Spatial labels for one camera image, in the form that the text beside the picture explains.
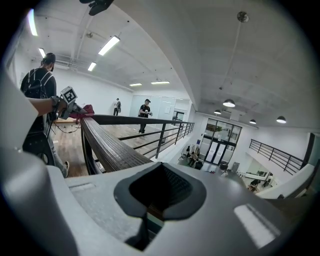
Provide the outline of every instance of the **doorway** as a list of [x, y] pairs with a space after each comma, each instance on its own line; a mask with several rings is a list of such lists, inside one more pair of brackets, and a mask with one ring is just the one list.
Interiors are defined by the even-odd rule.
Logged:
[[173, 120], [173, 121], [183, 121], [183, 120], [184, 120], [184, 114], [185, 114], [185, 113], [183, 113], [183, 112], [174, 111], [174, 112], [173, 112], [172, 120]]
[[215, 165], [219, 165], [222, 158], [224, 157], [227, 144], [212, 141], [210, 148], [206, 154], [205, 161], [210, 162]]

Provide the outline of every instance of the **desk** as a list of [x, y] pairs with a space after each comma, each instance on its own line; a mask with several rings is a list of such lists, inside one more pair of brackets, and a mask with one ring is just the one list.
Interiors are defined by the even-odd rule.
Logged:
[[75, 125], [76, 119], [68, 117], [67, 119], [58, 118], [53, 121], [56, 125]]

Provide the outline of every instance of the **handheld device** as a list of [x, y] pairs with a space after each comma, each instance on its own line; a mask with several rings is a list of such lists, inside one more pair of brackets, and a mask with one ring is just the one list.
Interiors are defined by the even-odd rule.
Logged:
[[71, 86], [64, 88], [60, 93], [63, 100], [66, 102], [67, 107], [61, 111], [59, 118], [66, 120], [71, 113], [79, 113], [82, 115], [88, 113], [76, 103], [78, 96]]

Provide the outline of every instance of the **window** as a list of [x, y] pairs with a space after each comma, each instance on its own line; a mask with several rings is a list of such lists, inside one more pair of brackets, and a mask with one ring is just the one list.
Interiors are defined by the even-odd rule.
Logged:
[[229, 142], [237, 143], [238, 139], [239, 139], [240, 131], [241, 131], [241, 127], [234, 125], [233, 129], [232, 129], [232, 132], [231, 132], [231, 136], [230, 136]]
[[213, 137], [216, 124], [217, 124], [216, 120], [209, 119], [208, 123], [206, 124], [204, 135]]
[[217, 138], [218, 140], [223, 140], [228, 142], [231, 136], [232, 127], [233, 127], [232, 124], [218, 121], [216, 124], [213, 137]]

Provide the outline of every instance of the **balcony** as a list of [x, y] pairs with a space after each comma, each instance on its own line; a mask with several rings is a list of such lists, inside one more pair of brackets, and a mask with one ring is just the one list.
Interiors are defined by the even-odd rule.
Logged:
[[249, 148], [264, 156], [269, 161], [272, 161], [284, 172], [292, 176], [298, 173], [306, 164], [303, 160], [291, 154], [254, 139], [251, 140]]

